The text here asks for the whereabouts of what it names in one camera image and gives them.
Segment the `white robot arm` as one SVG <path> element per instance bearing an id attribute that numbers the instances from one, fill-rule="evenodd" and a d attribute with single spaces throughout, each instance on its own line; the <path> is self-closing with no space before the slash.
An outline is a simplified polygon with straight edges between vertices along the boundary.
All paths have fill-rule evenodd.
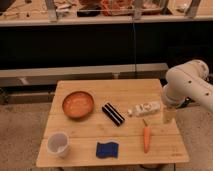
<path id="1" fill-rule="evenodd" d="M 164 123 L 173 122 L 177 110 L 191 102 L 213 113 L 213 85 L 207 81 L 208 75 L 209 67 L 202 60 L 191 60 L 166 72 L 167 84 L 161 94 Z"/>

